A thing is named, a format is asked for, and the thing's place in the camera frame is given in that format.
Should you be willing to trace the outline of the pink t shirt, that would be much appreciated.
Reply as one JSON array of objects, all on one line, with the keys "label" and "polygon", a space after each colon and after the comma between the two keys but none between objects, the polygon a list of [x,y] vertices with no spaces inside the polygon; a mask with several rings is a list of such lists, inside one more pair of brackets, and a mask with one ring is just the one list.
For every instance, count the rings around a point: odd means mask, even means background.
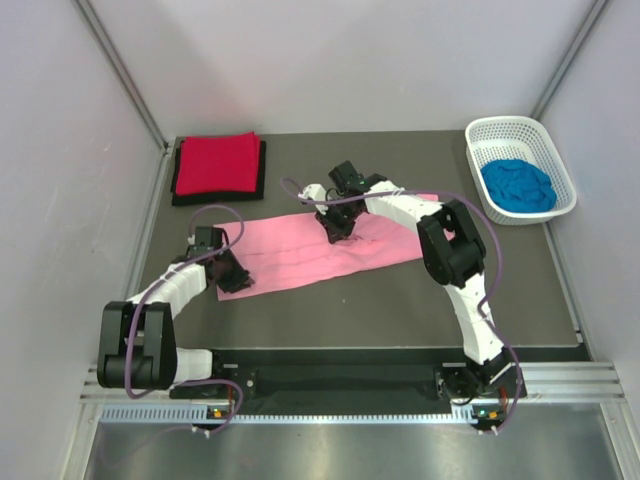
[{"label": "pink t shirt", "polygon": [[381,216],[364,214],[347,240],[331,244],[312,213],[251,220],[232,248],[253,284],[220,301],[296,289],[422,258],[418,236]]}]

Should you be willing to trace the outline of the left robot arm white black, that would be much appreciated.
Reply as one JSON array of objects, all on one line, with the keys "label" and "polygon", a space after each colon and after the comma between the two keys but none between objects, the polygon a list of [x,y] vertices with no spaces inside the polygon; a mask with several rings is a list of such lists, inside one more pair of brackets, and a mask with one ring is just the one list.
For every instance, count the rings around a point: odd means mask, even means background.
[{"label": "left robot arm white black", "polygon": [[237,293],[253,283],[221,227],[197,227],[186,253],[143,292],[108,303],[102,313],[97,380],[104,388],[167,390],[184,382],[205,396],[226,387],[227,374],[213,350],[176,343],[174,320],[214,286]]}]

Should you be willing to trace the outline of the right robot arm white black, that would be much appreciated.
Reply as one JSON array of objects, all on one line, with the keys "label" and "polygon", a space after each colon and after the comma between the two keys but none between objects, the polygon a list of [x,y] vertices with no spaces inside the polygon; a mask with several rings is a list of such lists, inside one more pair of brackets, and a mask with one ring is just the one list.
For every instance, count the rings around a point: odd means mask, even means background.
[{"label": "right robot arm white black", "polygon": [[348,239],[363,214],[390,220],[415,234],[428,274],[444,287],[453,305],[469,388],[487,396],[502,387],[513,357],[496,333],[485,290],[486,247],[467,206],[457,199],[426,200],[382,175],[362,175],[349,161],[335,167],[329,178],[335,197],[320,184],[310,184],[298,194],[315,206],[329,242]]}]

